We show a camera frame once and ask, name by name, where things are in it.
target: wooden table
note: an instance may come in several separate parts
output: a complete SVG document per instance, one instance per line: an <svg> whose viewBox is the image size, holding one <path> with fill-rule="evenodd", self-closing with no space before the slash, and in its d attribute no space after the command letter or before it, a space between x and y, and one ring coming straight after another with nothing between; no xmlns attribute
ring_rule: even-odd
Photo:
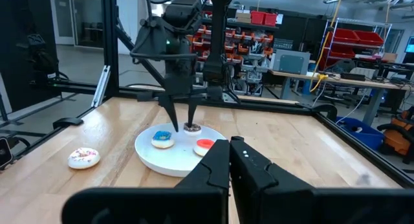
<svg viewBox="0 0 414 224"><path fill-rule="evenodd" d="M306 75L283 73L283 72L271 71L271 70L269 70L269 72L273 75L285 77L285 81L283 82L283 86L282 86L282 92L280 95L280 99L287 99L287 100L290 99L289 98L290 78L296 78L299 80L310 80L313 78L315 82L318 81L318 78L316 77L318 73L315 73L315 75L312 77L313 72L308 72ZM378 108L380 107L382 96L384 95L384 91L386 89L401 89L401 90L410 91L410 92L411 90L414 91L414 88L412 88L412 86L410 85L397 86L389 82L380 83L380 82L372 82L372 81L356 81L356 80L331 78L331 77L324 80L324 82L333 83L333 84L353 85L353 86L358 86L358 87L370 87L370 88L375 89L375 94L373 95L371 101L369 102L369 106L367 108L367 110L369 111L365 112L364 119L362 120L362 122L368 124L369 126L374 121L376 112L378 111Z"/></svg>
<svg viewBox="0 0 414 224"><path fill-rule="evenodd" d="M187 105L177 104L184 121ZM136 136L169 122L156 102L111 98L0 174L2 223L59 223L61 208L73 193L93 186L173 187L180 178L158 174L135 152ZM199 106L194 121L245 141L304 181L320 187L399 185L331 133L316 119L281 113ZM79 147L97 149L102 159L93 168L73 170L69 154ZM230 200L230 223L238 223Z"/></svg>

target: black metal frame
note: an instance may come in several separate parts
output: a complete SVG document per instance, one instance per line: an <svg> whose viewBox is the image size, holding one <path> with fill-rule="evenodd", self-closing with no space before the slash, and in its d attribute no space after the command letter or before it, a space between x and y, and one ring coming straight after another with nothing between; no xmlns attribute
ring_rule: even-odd
<svg viewBox="0 0 414 224"><path fill-rule="evenodd" d="M136 89L129 87L119 87L119 74L118 74L118 38L128 47L133 47L131 40L124 35L121 35L122 29L117 26L117 15L118 8L116 6L116 0L102 0L102 9L103 9L103 35L104 35L104 55L105 55L105 65L111 66L111 74L109 76L109 81L107 85L107 90L105 93L105 100L110 99L111 97L124 97L124 98L136 98L137 94L142 91L148 91L147 89ZM142 60L141 63L143 66L151 72L155 70L152 65L145 60ZM96 89L96 85L91 84L81 84L75 82L59 82L56 84L48 85L48 89L59 89L60 91L73 92L73 93L86 93L92 94ZM242 100L240 104L236 103L226 103L226 102L216 102L212 100L203 100L199 105L201 106L212 106L212 107L224 107L232 109L245 109L252 111L268 111L276 113L286 113L293 115L306 115L312 116L324 126L330 129L336 136L345 141L348 145L358 151L362 156L367 160L373 163L377 168L387 174L390 178L396 181L399 185L404 188L414 188L414 180L407 176L403 170L396 168L389 162L387 162L381 155L377 152L368 148L364 143L360 142L358 139L350 135L346 130L337 126L333 121L329 120L327 117L322 115L317 109L311 109L309 107L300 106L296 104L281 104L275 102L265 102L257 100ZM92 111L93 108L88 109L85 113L80 115L80 117L86 115L88 112ZM35 142L31 150L43 144L45 141L49 140L51 137L55 136L58 132L62 131L63 128L58 128L48 133L37 142Z"/></svg>

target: shelving unit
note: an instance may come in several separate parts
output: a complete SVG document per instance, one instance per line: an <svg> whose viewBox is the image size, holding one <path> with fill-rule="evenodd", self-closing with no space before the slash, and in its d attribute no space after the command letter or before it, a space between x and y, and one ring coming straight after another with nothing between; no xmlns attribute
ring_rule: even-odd
<svg viewBox="0 0 414 224"><path fill-rule="evenodd" d="M203 19L201 28L193 36L188 36L193 42L191 45L192 52L199 55L199 66L197 72L202 74L204 61L207 59L210 51L210 39L212 24L211 19ZM261 96L263 91L261 85L262 73L267 73L267 68L259 66L257 63L265 58L269 59L268 67L270 67L270 58L273 53L274 34L277 27L266 25L255 25L249 23L240 23L228 21L226 24L226 41L224 49L228 61L228 65L240 65L241 73L234 76L234 93L238 95L254 95ZM264 50L262 54L250 53L250 46L255 42L261 42ZM252 66L248 69L243 66L243 62L251 60ZM201 85L202 75L196 74L195 84Z"/></svg>
<svg viewBox="0 0 414 224"><path fill-rule="evenodd" d="M325 37L327 35L327 29L328 26L330 24L332 20L328 20L326 23L326 27L325 27L325 32L323 33L324 37L322 39L322 42L325 41ZM338 28L338 24L339 23L348 23L348 24L355 24L355 25L363 25L363 26L369 26L372 27L372 31L369 33L372 33L370 35L372 35L373 37L377 37L378 39L380 38L382 42L381 45L378 45L378 41L374 41L374 40L369 40L367 38L363 38L363 36L361 36L361 34L363 34L364 32L362 31L353 31L353 30L347 30L347 29L342 29L342 28ZM324 70L326 68L326 66L330 66L332 64L335 63L336 60L348 60L348 59L352 59L355 57L355 54L346 54L344 53L343 56L338 56L338 54L340 54L340 51L345 51L349 49L371 49L373 50L373 53L371 54L372 56L372 60L375 60L376 58L379 58L378 56L374 57L375 54L378 55L383 55L384 54L384 45L385 42L387 41L387 37L389 34L389 31L391 30L392 24L390 23L374 23L374 22L366 22L366 21L360 21L360 20L355 20L355 19L344 19L344 18L337 18L334 24L334 30L331 34L331 36L328 38L328 43L329 46L328 47L324 47L323 49L320 50L320 53L322 53L322 60L319 66L319 70ZM377 30L381 28L380 34L377 34ZM337 30L341 29L342 31L347 31L347 32L353 32L354 34L354 38L350 37L350 38L337 38ZM383 39L381 36L383 36L383 30L386 30L386 36ZM332 49L336 48L339 50L338 52L334 52L335 55L332 55Z"/></svg>

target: floor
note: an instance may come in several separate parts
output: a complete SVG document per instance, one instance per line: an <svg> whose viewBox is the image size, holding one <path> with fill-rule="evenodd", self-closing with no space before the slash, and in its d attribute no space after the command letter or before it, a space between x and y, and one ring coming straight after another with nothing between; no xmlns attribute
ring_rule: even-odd
<svg viewBox="0 0 414 224"><path fill-rule="evenodd" d="M62 46L57 45L58 58L60 61L59 68L60 71L65 73L72 81L75 82L87 82L96 84L102 68L104 66L104 52L100 49L86 49L86 48L76 48L71 46ZM129 84L154 84L157 82L155 79L144 69L142 65L132 64L132 59L129 55L119 55L119 77L120 85L127 86ZM151 61L153 66L161 73L165 74L165 66L163 62ZM272 88L275 94L280 95L281 88L273 87ZM263 97L273 98L273 96L267 91L264 90ZM296 95L293 92L290 94L291 99L297 100L301 103L312 104L313 95ZM9 131L19 131L19 132L34 132L34 133L48 133L52 131L52 123L63 117L77 117L85 110L91 106L93 96L92 95L83 95L83 94L70 94L63 93L62 97L56 97L52 100L47 100L44 104L38 104L37 107L46 106L47 108L42 109L32 115L29 115L25 118L21 116L27 115L33 110L27 109L26 111L20 111L19 113L13 113L9 117L10 119L18 119L20 125L9 124L0 128L0 136L7 135ZM407 100L407 103L414 103L414 96L411 96ZM345 106L338 104L336 105L338 109L338 116L347 115L354 107L347 109ZM367 106L361 106L356 109L349 117L357 118L362 120L365 112L367 111ZM380 114L374 119L373 128L385 123L389 123L391 120L391 115ZM39 137L27 136L27 135L18 135L19 137L24 137L30 143L36 142L39 140ZM24 149L23 144L16 146L13 151L18 153ZM414 163L411 165L402 164L401 158L397 156L386 156L395 166L399 168L414 170Z"/></svg>

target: storage rack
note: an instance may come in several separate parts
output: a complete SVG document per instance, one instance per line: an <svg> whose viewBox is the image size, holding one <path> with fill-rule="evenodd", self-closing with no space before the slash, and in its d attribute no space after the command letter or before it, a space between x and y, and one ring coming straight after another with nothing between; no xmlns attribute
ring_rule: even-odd
<svg viewBox="0 0 414 224"><path fill-rule="evenodd" d="M204 18L202 20L203 26L209 26L212 24L211 19ZM199 55L198 61L200 62L200 67L196 70L196 78L195 78L195 85L203 86L204 83L202 81L202 66L204 65L204 61L207 59L208 55L205 53L208 50L208 38L211 35L211 31L207 28L203 28L203 26L197 31L197 34L191 37L191 41L193 42L191 45L192 51L198 51L200 54L200 50L203 51L202 54ZM278 29L277 27L270 27L266 25L255 25L251 23L240 23L235 21L227 21L226 24L227 29L229 28L240 28L242 34L237 34L234 30L227 30L226 31L226 55L228 58L228 64L230 65L237 65L241 66L241 74L237 74L240 76L238 80L235 81L234 84L234 92L238 95L254 95L254 96L261 96L263 92L261 78L262 73L267 73L268 68L270 67L270 63L268 67L261 67L258 66L257 61L261 61L262 58L268 58L270 61L271 55L273 53L273 44L274 44L274 33ZM265 31L266 37L258 37L253 34L256 30ZM262 41L267 44L267 51L263 54L250 54L248 48L240 48L245 42L248 41ZM252 66L243 67L244 60L253 60Z"/></svg>
<svg viewBox="0 0 414 224"><path fill-rule="evenodd" d="M328 30L328 26L329 23L331 21L334 21L333 19L328 20L326 22L326 26L325 26L325 31L323 33L323 39L322 39L322 43L325 41L325 37L327 37L327 30ZM348 23L348 24L355 24L355 25L364 25L364 26L368 26L368 27L372 27L372 33L376 33L378 29L380 29L379 32L379 36L381 37L382 35L384 35L384 30L386 30L386 36L385 39L382 39L382 44L381 45L371 45L371 44L366 44L366 43L350 43L350 42L346 42L346 41L335 41L335 37L336 37L336 31L338 30L338 24L339 23ZM345 18L336 18L336 22L334 24L334 30L331 34L330 42L328 47L324 47L322 48L322 43L321 43L321 47L320 47L320 53L322 53L322 59L323 59L323 63L320 63L319 69L324 69L326 68L326 66L328 65L328 61L329 60L345 60L345 59L352 59L354 58L354 54L344 54L345 56L333 56L331 55L332 53L332 46L333 45L337 45L337 46L342 46L342 48L344 50L348 49L350 52L352 52L353 49L357 48L357 49L378 49L378 52L384 52L385 50L385 42L387 41L387 37L389 34L389 31L391 30L392 24L391 23L375 23L375 22L366 22L366 21L361 21L361 20L355 20L355 19L345 19Z"/></svg>

